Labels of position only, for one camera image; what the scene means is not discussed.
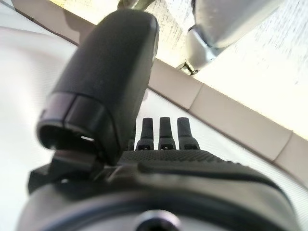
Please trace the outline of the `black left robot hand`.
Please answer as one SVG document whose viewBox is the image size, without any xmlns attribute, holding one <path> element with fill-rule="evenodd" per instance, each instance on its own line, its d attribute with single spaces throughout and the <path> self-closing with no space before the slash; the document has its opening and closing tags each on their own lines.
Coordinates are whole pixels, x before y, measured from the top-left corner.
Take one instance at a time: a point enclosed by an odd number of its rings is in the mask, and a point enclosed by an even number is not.
<svg viewBox="0 0 308 231">
<path fill-rule="evenodd" d="M 19 231 L 298 231 L 287 195 L 260 172 L 200 149 L 188 118 L 136 118 L 158 47 L 156 18 L 106 16 L 79 45 L 36 127 L 50 163 L 29 174 Z"/>
</svg>

